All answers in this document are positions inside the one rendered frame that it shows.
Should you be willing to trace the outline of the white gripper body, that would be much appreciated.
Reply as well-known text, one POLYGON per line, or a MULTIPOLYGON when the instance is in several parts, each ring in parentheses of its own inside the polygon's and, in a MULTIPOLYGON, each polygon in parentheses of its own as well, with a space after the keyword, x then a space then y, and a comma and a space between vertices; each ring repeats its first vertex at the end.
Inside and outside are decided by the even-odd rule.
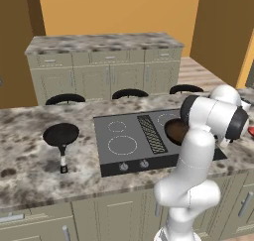
POLYGON ((226 148, 230 144, 230 139, 226 139, 225 137, 217 136, 215 141, 216 144, 222 148, 226 148))

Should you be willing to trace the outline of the brown frying pan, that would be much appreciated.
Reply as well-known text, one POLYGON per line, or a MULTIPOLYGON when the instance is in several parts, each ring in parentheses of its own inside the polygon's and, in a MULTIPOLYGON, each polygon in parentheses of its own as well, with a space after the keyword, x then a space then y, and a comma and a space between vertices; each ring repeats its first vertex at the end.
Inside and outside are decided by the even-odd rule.
POLYGON ((180 146, 184 140, 189 126, 181 118, 171 119, 164 126, 167 138, 174 144, 180 146))

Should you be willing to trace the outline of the beige cupboard door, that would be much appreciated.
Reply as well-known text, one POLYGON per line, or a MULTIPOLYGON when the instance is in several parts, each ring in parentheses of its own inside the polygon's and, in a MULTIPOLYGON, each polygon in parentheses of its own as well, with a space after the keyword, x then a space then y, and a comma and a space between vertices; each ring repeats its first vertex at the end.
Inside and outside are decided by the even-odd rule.
POLYGON ((218 241, 246 177, 244 173, 213 179, 220 188, 221 199, 217 206, 207 209, 194 221, 193 231, 201 241, 218 241))
POLYGON ((243 217, 238 212, 249 191, 254 192, 254 183, 244 185, 234 203, 232 211, 220 235, 220 239, 229 239, 254 233, 254 195, 249 202, 243 217))
POLYGON ((63 227, 70 241, 78 241, 73 218, 0 224, 0 241, 66 241, 63 227))
POLYGON ((79 241, 154 241, 161 216, 151 189, 72 203, 79 241))

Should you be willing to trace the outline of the black stool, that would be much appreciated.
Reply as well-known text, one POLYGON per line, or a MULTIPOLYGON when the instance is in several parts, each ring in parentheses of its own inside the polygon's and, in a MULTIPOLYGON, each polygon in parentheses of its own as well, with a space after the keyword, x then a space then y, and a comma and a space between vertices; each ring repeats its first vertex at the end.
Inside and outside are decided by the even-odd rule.
POLYGON ((116 91, 113 95, 113 99, 119 99, 122 97, 130 97, 130 96, 135 96, 135 97, 147 97, 148 93, 140 90, 140 89, 134 89, 134 88, 127 88, 127 89, 121 89, 116 91))
POLYGON ((177 92, 203 92, 203 89, 190 84, 178 84, 170 89, 170 94, 176 94, 177 92))
POLYGON ((65 93, 65 94, 59 94, 56 96, 51 97, 50 99, 47 100, 46 104, 47 105, 56 105, 61 102, 84 102, 85 99, 83 96, 80 96, 78 94, 74 93, 65 93))

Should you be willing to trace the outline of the dark grey hob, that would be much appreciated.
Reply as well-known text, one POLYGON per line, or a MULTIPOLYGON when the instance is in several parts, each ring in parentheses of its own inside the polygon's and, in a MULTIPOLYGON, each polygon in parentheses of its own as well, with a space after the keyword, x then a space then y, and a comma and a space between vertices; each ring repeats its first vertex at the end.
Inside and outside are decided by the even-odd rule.
POLYGON ((174 167, 181 147, 167 138, 164 126, 179 117, 179 109, 94 117, 101 176, 174 167), (140 167, 143 160, 148 168, 140 167), (125 172, 119 169, 122 163, 128 165, 125 172))

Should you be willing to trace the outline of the beige marble-topped cupboard run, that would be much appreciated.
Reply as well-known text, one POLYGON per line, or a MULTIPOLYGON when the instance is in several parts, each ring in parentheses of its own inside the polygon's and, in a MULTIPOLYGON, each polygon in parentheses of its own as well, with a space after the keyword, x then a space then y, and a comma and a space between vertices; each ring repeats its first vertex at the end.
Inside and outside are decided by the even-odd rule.
POLYGON ((150 95, 178 84, 184 45, 166 33, 34 37, 25 55, 38 103, 75 93, 109 100, 122 89, 150 95))

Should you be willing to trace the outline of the black frying pan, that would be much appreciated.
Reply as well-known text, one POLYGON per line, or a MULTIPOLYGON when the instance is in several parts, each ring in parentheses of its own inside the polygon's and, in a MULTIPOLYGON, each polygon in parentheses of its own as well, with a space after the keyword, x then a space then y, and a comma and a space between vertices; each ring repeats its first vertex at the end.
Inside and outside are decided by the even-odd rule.
POLYGON ((44 141, 53 147, 57 147, 61 154, 61 173, 68 172, 65 160, 65 149, 73 143, 79 135, 79 129, 70 123, 60 123, 49 127, 43 134, 44 141))

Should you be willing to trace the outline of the beige drawer front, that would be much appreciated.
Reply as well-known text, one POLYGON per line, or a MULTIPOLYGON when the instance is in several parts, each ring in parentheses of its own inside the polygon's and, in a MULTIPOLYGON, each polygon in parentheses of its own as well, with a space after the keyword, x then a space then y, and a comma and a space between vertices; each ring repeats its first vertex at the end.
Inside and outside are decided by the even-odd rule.
POLYGON ((29 222, 36 220, 57 219, 72 216, 70 204, 61 203, 42 207, 26 208, 12 212, 0 212, 0 217, 6 217, 8 215, 17 215, 17 214, 25 214, 25 218, 23 220, 12 221, 14 223, 17 223, 18 221, 29 222))

